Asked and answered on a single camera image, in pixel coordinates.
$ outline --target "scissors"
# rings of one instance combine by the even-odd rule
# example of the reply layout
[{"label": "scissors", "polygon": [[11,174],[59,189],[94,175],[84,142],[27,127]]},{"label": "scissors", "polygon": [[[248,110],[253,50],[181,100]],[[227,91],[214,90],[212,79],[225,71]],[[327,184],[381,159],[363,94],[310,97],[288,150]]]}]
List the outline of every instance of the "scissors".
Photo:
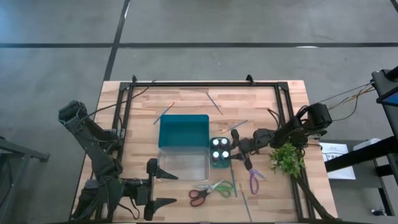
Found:
[{"label": "scissors", "polygon": [[263,178],[264,180],[266,179],[260,172],[258,172],[255,169],[249,169],[250,172],[250,190],[252,194],[257,194],[259,191],[259,181],[256,178],[256,175],[259,177]]},{"label": "scissors", "polygon": [[[211,187],[211,184],[206,184],[206,185],[195,185],[193,187],[196,188],[201,188],[201,189],[208,189]],[[224,180],[222,183],[220,183],[219,186],[216,187],[216,191],[218,191],[224,198],[229,198],[231,196],[231,191],[234,188],[234,185],[227,181]]]},{"label": "scissors", "polygon": [[197,207],[203,203],[205,203],[206,197],[207,195],[209,195],[210,193],[212,193],[212,191],[214,191],[217,186],[220,185],[220,183],[222,183],[224,180],[221,180],[219,182],[217,182],[214,185],[211,185],[211,187],[207,188],[206,190],[191,190],[189,191],[189,197],[192,199],[190,202],[190,205],[192,207]]}]

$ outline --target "white paper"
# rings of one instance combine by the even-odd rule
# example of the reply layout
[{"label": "white paper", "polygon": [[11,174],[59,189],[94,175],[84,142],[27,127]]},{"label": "white paper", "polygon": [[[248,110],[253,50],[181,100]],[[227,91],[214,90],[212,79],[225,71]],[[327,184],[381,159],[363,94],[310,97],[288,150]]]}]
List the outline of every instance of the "white paper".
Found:
[{"label": "white paper", "polygon": [[[322,146],[322,157],[323,161],[329,161],[343,154],[348,153],[347,145],[345,144],[333,144],[333,143],[319,143]],[[328,173],[329,179],[346,179],[355,180],[355,174],[353,167],[346,167],[340,170],[335,170]]]}]

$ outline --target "wooden table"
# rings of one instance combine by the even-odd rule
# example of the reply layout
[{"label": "wooden table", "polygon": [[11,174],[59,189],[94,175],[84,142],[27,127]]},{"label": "wooden table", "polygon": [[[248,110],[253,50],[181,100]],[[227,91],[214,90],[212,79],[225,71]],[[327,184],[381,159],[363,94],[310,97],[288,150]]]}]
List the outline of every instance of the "wooden table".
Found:
[{"label": "wooden table", "polygon": [[[294,113],[296,113],[301,106],[308,105],[307,92],[304,82],[301,80],[288,81],[288,83]],[[133,95],[140,93],[143,89],[144,87],[134,88]],[[114,104],[118,90],[119,82],[104,82],[98,108]],[[224,115],[221,115],[213,106],[205,94],[206,92],[214,99]],[[173,101],[175,103],[167,114],[208,114],[210,137],[225,136],[231,139],[229,132],[223,134],[221,130],[246,119],[249,121],[237,128],[241,138],[251,138],[253,132],[258,128],[276,129],[277,127],[274,118],[267,112],[267,108],[278,112],[275,92],[271,87],[149,88],[132,101],[121,177],[147,178],[146,162],[150,158],[156,158],[159,150],[157,143],[160,122],[156,124],[153,122]],[[285,117],[288,119],[285,101],[284,107]],[[102,128],[109,129],[112,125],[113,115],[114,108],[101,111],[96,115],[95,122]],[[213,192],[207,197],[205,204],[200,207],[191,207],[188,197],[192,185],[198,184],[198,182],[156,180],[154,198],[169,197],[176,198],[178,201],[156,211],[153,221],[249,222],[239,184],[242,185],[243,192],[248,198],[249,210],[254,222],[297,221],[289,176],[283,175],[281,172],[275,174],[270,170],[268,156],[270,150],[272,149],[267,147],[261,149],[259,155],[251,156],[253,167],[266,176],[266,180],[260,180],[260,190],[257,195],[252,195],[250,192],[249,172],[241,161],[233,161],[238,197],[235,197],[233,193],[231,198],[225,199],[218,192]],[[328,212],[337,217],[322,154],[318,146],[310,146],[306,149],[305,166],[312,192]],[[86,156],[74,209],[78,203],[80,190],[90,175],[91,161]],[[211,169],[210,179],[201,183],[215,183],[220,179],[231,180],[230,169]],[[302,192],[300,193],[304,214],[307,214],[305,197]],[[123,198],[121,204],[132,209],[128,198]],[[143,222],[144,206],[140,206],[139,210],[141,217],[138,221]],[[113,220],[114,222],[134,222],[131,214],[121,207],[115,210]]]}]

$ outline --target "gray floor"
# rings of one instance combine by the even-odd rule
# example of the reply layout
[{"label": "gray floor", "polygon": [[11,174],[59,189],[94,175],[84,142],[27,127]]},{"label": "gray floor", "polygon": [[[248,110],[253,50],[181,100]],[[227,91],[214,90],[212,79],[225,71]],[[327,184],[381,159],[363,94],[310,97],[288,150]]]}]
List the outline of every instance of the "gray floor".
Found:
[{"label": "gray floor", "polygon": [[[0,2],[0,43],[112,42],[123,0]],[[397,42],[398,13],[389,0],[132,0],[121,42]],[[94,110],[111,49],[0,49],[0,135],[51,153],[32,161],[13,223],[65,221],[83,151],[57,121],[70,100]],[[111,80],[305,80],[311,103],[365,84],[371,72],[397,66],[398,48],[119,49]],[[390,136],[375,92],[354,116],[335,122],[328,139]],[[328,101],[333,104],[341,99]],[[335,119],[353,109],[333,110]],[[387,180],[392,199],[394,181]],[[377,191],[333,188],[340,218],[372,217]]]}]

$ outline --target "artificial plant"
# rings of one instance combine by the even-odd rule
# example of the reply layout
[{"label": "artificial plant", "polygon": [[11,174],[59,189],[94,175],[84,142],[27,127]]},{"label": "artificial plant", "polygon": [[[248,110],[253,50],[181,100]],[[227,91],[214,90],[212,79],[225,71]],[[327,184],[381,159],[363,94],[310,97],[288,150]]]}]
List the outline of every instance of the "artificial plant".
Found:
[{"label": "artificial plant", "polygon": [[300,175],[300,169],[304,167],[301,153],[291,143],[286,143],[278,149],[274,149],[269,157],[272,162],[271,169],[276,172],[280,169],[285,174],[292,174],[295,178]]}]

